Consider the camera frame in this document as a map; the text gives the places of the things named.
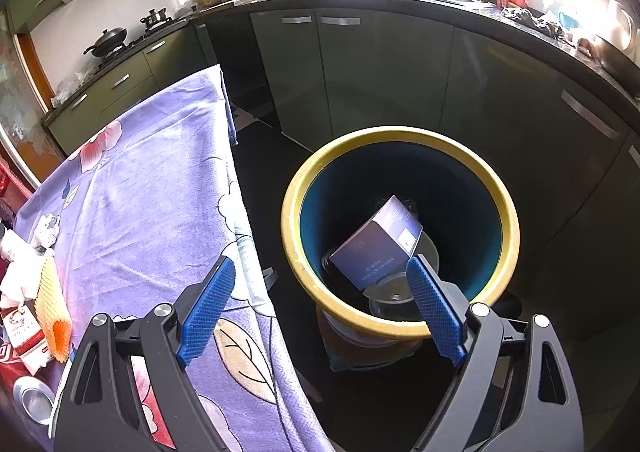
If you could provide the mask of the yellow rimmed teal trash bin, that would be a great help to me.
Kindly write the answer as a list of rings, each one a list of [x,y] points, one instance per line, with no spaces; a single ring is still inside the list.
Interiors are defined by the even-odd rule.
[[[334,320],[391,340],[430,334],[420,321],[367,312],[329,287],[322,264],[361,294],[399,270],[421,236],[435,245],[439,276],[471,302],[492,305],[513,276],[518,214],[498,174],[463,144],[410,127],[345,134],[311,154],[285,192],[281,238],[288,264]]]

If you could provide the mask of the green lower kitchen cabinets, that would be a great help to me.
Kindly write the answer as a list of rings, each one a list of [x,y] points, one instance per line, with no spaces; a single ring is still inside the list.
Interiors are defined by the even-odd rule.
[[[234,105],[308,149],[371,126],[433,129],[498,172],[521,223],[526,302],[588,336],[639,311],[639,89],[480,4],[225,4],[143,38],[50,113],[76,149],[208,64]]]

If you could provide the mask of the clear plastic cup lid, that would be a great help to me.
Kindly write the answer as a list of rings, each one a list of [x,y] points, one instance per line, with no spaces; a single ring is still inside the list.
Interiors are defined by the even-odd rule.
[[[439,270],[439,253],[425,232],[421,233],[414,253],[423,255],[435,271]],[[407,282],[405,264],[368,286],[363,295],[368,300],[370,313],[378,318],[411,322],[422,320]]]

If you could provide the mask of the purple floral tablecloth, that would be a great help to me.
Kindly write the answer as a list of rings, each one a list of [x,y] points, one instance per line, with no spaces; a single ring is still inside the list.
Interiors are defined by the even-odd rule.
[[[327,451],[262,276],[234,168],[224,76],[211,66],[153,94],[92,136],[17,214],[32,240],[58,218],[54,261],[74,332],[105,312],[144,316],[220,257],[234,290],[186,372],[232,451]]]

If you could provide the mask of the orange foam fruit net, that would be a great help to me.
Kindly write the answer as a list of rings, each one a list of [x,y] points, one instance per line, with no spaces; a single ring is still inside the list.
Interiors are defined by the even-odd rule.
[[[34,306],[52,357],[65,363],[70,356],[73,321],[66,306],[54,259],[44,258]]]

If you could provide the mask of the red crushed cola can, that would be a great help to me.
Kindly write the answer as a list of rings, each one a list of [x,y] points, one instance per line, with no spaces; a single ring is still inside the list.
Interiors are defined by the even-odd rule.
[[[50,423],[55,394],[39,378],[29,374],[10,344],[1,345],[1,388],[17,412],[38,425]]]

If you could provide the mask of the black wok with lid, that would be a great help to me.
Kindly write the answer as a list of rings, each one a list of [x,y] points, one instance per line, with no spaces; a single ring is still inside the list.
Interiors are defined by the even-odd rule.
[[[107,56],[125,43],[127,34],[128,30],[126,27],[115,27],[111,30],[104,30],[93,45],[85,48],[84,53],[91,53],[96,58],[104,58],[104,56]]]

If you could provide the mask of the crumpled white tissue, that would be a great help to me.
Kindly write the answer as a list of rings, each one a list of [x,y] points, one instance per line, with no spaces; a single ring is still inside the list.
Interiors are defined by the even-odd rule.
[[[53,259],[59,230],[60,217],[53,214],[38,220],[32,242],[1,226],[1,259],[8,264],[1,279],[2,310],[21,307],[60,285]]]

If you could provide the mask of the red white drink carton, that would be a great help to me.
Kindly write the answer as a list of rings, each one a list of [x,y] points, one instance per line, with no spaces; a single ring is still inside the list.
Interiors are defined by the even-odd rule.
[[[1,311],[10,344],[30,375],[35,376],[52,360],[52,354],[36,317],[28,305]]]

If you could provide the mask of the pink purple cardboard box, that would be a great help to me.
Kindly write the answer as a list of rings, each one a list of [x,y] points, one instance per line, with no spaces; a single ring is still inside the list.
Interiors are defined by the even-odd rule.
[[[392,195],[342,245],[329,254],[329,263],[357,290],[383,279],[413,256],[422,224]]]

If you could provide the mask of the gas stove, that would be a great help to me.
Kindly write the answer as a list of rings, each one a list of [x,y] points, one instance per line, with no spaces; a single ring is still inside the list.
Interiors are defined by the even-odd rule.
[[[150,40],[153,40],[155,38],[164,38],[168,34],[173,33],[175,30],[178,30],[180,26],[185,26],[187,22],[187,19],[172,19],[170,23],[164,26],[160,26],[156,30],[151,30],[150,32],[147,32],[144,28],[141,33],[134,34],[134,36],[130,36],[128,33],[125,43],[121,47],[116,48],[107,56],[104,56],[104,58],[96,58],[95,56],[93,57],[98,61],[98,68],[104,68],[104,66],[107,66],[115,60],[119,60],[121,58],[124,58],[125,56],[133,54],[137,50],[137,48],[144,47],[145,44]]]

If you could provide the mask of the small steel pot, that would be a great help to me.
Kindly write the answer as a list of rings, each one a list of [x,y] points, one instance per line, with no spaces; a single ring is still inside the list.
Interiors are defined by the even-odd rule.
[[[168,16],[165,8],[161,8],[160,10],[151,9],[146,16],[140,19],[140,23],[144,25],[147,32],[156,30],[160,26],[164,26],[171,21],[172,19]]]

